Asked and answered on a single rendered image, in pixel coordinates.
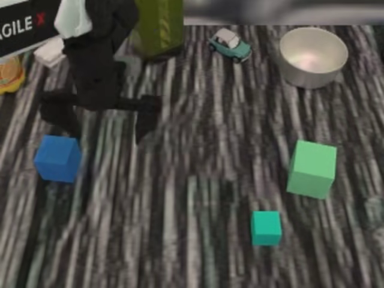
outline cube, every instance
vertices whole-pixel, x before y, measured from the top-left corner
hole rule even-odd
[[[45,135],[37,150],[34,164],[44,180],[73,183],[81,157],[75,138]]]
[[[276,246],[281,235],[280,213],[278,211],[254,211],[251,219],[252,244]]]
[[[335,180],[337,149],[299,140],[290,163],[287,191],[325,199]]]

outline black background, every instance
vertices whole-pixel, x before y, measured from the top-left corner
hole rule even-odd
[[[18,50],[58,35],[54,27],[55,17],[61,0],[37,0],[23,2],[12,6],[0,8],[0,29],[6,23],[20,20],[24,25],[24,18],[32,16],[32,29],[21,34],[13,35],[0,40],[0,57],[6,56]],[[36,26],[36,14],[45,12],[45,23]]]

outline green toy car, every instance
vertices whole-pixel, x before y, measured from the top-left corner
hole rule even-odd
[[[226,28],[221,28],[209,39],[209,49],[232,58],[235,63],[247,60],[251,54],[251,46],[240,39],[240,37]]]

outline car roof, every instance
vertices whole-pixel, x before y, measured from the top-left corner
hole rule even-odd
[[[228,42],[228,41],[232,40],[234,37],[237,37],[237,34],[231,30],[226,29],[226,28],[221,28],[219,31],[216,32],[215,36],[219,37],[220,39],[224,40],[225,42]]]

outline red x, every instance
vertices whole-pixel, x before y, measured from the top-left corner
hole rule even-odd
[[[46,13],[45,12],[41,12],[41,13],[37,13],[36,14],[36,25],[37,26],[41,26],[45,23],[45,17],[46,17]]]

